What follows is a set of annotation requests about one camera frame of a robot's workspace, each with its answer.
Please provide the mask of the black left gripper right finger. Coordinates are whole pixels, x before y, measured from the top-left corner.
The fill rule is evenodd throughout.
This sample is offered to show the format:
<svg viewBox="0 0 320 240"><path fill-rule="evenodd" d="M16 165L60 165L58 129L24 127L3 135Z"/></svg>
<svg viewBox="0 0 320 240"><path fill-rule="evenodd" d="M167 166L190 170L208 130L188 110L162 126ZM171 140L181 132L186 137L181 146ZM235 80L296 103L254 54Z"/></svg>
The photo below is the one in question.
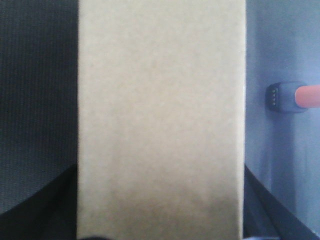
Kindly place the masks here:
<svg viewBox="0 0 320 240"><path fill-rule="evenodd" d="M309 229L244 168L244 235L264 240L318 240Z"/></svg>

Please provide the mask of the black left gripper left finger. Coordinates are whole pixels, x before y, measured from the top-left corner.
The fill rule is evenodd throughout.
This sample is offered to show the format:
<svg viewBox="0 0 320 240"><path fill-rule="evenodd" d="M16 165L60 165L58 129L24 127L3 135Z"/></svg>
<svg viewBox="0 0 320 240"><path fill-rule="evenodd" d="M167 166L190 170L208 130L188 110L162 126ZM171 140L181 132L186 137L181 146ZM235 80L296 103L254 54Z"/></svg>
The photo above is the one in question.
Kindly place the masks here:
<svg viewBox="0 0 320 240"><path fill-rule="evenodd" d="M2 240L75 240L78 169L75 165L42 190L0 215Z"/></svg>

